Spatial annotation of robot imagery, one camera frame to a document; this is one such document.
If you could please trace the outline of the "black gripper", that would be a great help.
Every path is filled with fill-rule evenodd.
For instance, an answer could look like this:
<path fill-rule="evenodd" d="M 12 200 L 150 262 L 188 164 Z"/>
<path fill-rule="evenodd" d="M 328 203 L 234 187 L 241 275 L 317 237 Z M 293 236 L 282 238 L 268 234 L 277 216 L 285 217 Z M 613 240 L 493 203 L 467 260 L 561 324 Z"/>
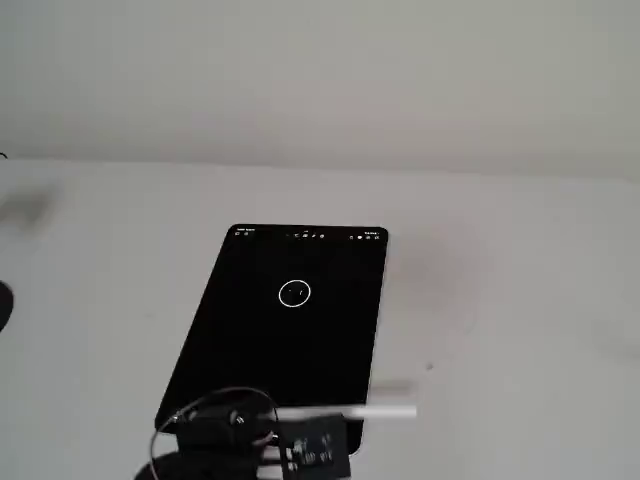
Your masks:
<path fill-rule="evenodd" d="M 274 404 L 266 397 L 210 397 L 174 415 L 181 454 L 250 454 L 280 437 Z"/>

